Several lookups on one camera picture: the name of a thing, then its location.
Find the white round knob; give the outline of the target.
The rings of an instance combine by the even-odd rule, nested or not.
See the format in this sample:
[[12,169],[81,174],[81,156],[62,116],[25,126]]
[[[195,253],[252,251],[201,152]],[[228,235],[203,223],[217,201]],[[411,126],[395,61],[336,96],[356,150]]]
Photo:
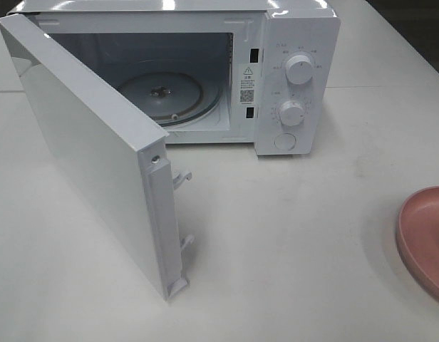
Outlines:
[[300,125],[305,118],[304,107],[293,100],[281,104],[279,108],[279,119],[283,126],[295,127]]
[[294,85],[310,81],[314,74],[314,60],[309,53],[300,51],[292,54],[284,65],[286,79]]

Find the white round door button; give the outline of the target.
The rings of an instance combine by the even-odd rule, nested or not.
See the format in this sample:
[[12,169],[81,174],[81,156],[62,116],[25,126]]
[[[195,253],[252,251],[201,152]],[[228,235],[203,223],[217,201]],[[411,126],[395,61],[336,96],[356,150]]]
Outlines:
[[274,144],[280,150],[290,151],[296,145],[296,137],[290,133],[282,133],[275,138]]

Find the white microwave oven body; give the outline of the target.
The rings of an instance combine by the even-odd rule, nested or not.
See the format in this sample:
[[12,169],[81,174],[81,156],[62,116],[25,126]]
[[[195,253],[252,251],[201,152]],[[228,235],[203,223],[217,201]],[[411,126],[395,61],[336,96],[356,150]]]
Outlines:
[[[214,108],[190,122],[159,125],[165,142],[251,143],[258,155],[310,152],[341,23],[325,1],[22,1],[6,16],[12,14],[53,35],[117,92],[149,60],[222,71]],[[300,51],[312,56],[314,74],[294,85],[284,65]],[[279,119],[289,100],[305,110],[295,127]],[[282,133],[296,137],[293,150],[275,146]]]

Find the pink round plate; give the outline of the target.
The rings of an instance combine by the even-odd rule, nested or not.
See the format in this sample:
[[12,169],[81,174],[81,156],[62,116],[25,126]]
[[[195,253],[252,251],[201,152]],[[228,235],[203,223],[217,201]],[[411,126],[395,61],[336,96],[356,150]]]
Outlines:
[[439,186],[405,200],[398,213],[396,243],[409,273],[439,301]]

